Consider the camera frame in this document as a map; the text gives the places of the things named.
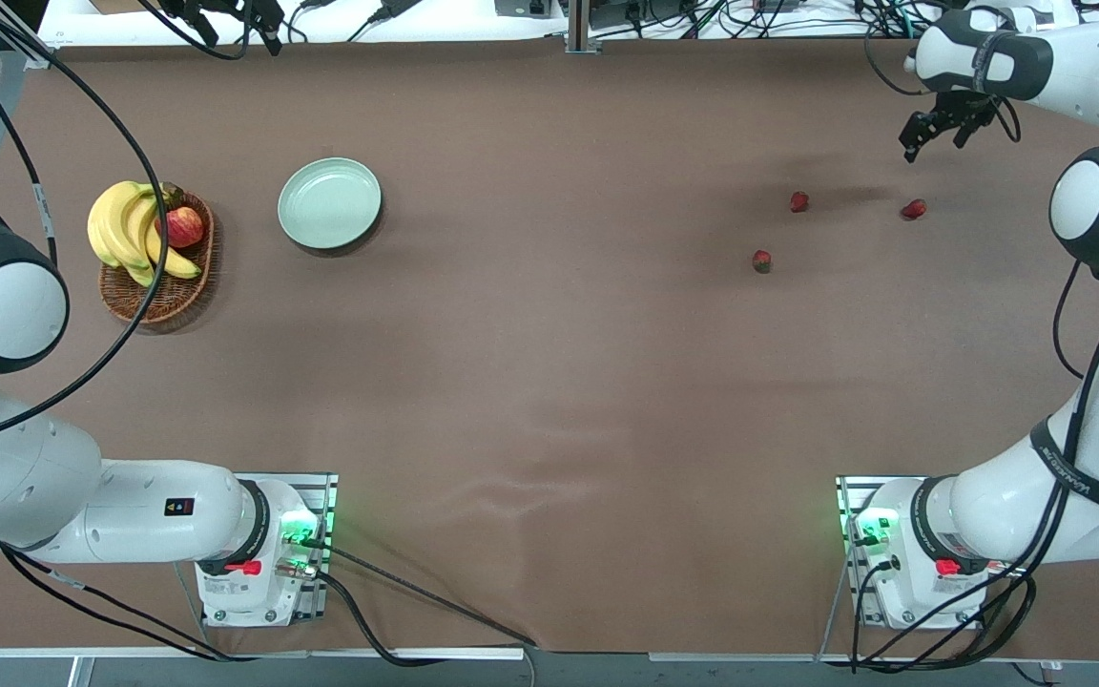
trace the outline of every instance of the wicker basket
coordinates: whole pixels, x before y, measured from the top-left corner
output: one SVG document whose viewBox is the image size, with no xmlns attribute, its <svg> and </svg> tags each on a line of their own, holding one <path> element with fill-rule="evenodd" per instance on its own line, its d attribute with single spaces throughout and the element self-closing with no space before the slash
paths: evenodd
<svg viewBox="0 0 1099 687">
<path fill-rule="evenodd" d="M 211 287 L 218 281 L 221 237 L 218 223 L 214 222 L 214 213 L 210 212 L 204 200 L 198 199 L 190 192 L 185 195 L 182 206 L 192 208 L 206 225 L 206 235 L 202 235 L 201 241 L 179 250 L 182 256 L 201 268 L 201 274 L 196 278 L 175 278 L 171 275 L 164 275 L 160 288 L 147 308 L 147 315 L 141 321 L 141 324 L 156 331 L 179 329 L 189 324 L 200 314 L 203 308 L 198 306 L 204 304 L 209 299 Z M 100 265 L 99 284 L 100 299 L 108 306 L 109 312 L 123 322 L 134 319 L 140 304 L 143 303 L 143 297 L 147 296 L 147 290 L 130 278 L 122 268 Z"/>
</svg>

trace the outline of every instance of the black label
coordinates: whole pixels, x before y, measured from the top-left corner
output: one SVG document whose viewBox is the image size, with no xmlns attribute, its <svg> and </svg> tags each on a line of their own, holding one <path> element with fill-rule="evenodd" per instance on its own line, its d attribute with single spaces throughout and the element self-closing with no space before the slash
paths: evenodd
<svg viewBox="0 0 1099 687">
<path fill-rule="evenodd" d="M 169 499 L 164 501 L 164 517 L 192 514 L 192 499 Z"/>
</svg>

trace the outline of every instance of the bunch of bananas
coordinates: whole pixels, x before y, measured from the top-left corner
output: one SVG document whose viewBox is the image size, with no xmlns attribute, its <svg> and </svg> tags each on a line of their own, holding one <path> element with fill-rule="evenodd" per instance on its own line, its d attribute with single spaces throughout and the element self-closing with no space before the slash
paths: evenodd
<svg viewBox="0 0 1099 687">
<path fill-rule="evenodd" d="M 164 204 L 176 208 L 182 192 L 164 185 Z M 125 268 L 140 286 L 155 281 L 154 265 L 160 261 L 160 235 L 155 230 L 158 203 L 149 184 L 119 181 L 101 192 L 88 212 L 88 243 L 100 262 Z M 196 278 L 201 268 L 175 250 L 167 251 L 164 270 L 175 278 Z"/>
</svg>

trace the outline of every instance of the light green plate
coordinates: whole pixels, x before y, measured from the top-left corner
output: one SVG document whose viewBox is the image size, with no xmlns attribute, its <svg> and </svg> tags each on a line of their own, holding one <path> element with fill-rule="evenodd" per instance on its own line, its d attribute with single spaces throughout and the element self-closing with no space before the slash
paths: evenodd
<svg viewBox="0 0 1099 687">
<path fill-rule="evenodd" d="M 278 196 L 278 223 L 300 246 L 340 248 L 379 214 L 379 181 L 363 164 L 324 157 L 297 170 Z"/>
</svg>

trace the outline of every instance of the red button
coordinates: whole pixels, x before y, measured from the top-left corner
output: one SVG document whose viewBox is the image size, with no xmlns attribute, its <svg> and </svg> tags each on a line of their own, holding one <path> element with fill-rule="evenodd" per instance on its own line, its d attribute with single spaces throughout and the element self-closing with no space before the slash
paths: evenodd
<svg viewBox="0 0 1099 687">
<path fill-rule="evenodd" d="M 238 569 L 245 575 L 260 575 L 262 574 L 262 562 L 260 561 L 245 561 L 243 564 L 227 564 L 223 566 L 225 569 Z"/>
<path fill-rule="evenodd" d="M 941 558 L 940 561 L 935 561 L 935 573 L 941 575 L 958 574 L 961 573 L 961 564 L 951 558 Z"/>
</svg>

